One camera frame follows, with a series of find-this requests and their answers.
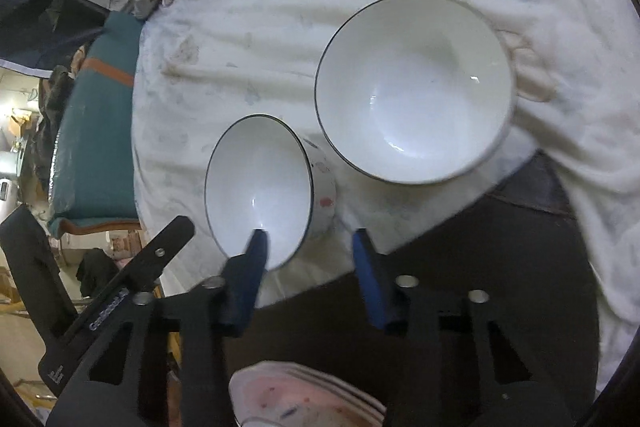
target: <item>bowl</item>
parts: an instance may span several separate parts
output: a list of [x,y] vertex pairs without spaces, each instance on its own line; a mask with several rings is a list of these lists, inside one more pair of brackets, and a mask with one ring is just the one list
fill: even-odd
[[335,33],[314,95],[322,132],[351,166],[427,184],[462,174],[497,146],[514,77],[475,10],[454,0],[380,0]]
[[205,208],[220,250],[244,252],[255,229],[269,236],[267,270],[321,235],[335,209],[335,180],[322,150],[270,115],[250,115],[220,137],[207,167]]

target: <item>small white bowl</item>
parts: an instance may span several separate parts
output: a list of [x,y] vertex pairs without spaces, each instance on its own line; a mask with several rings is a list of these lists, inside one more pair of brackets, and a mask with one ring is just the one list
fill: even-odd
[[380,0],[351,17],[318,65],[316,113],[351,166],[383,181],[459,175],[498,144],[511,63],[492,27],[453,0]]
[[334,217],[335,180],[324,153],[270,115],[241,118],[225,131],[204,193],[209,229],[227,257],[244,252],[254,229],[269,234],[267,270],[287,263]]

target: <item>screw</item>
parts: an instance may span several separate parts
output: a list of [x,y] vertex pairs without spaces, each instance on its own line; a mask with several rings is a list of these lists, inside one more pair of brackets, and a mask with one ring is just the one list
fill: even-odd
[[396,277],[396,284],[400,288],[415,288],[419,283],[418,278],[412,275],[399,275]]
[[216,288],[222,288],[226,284],[226,281],[223,277],[214,275],[212,277],[207,277],[207,279],[202,281],[200,284],[204,286],[204,288],[215,290]]
[[153,301],[153,299],[154,299],[154,295],[152,293],[139,292],[133,296],[133,303],[137,304],[138,306],[144,306],[146,304],[149,304],[151,301]]
[[484,290],[471,290],[468,293],[469,301],[475,302],[476,304],[482,304],[489,300],[489,294]]

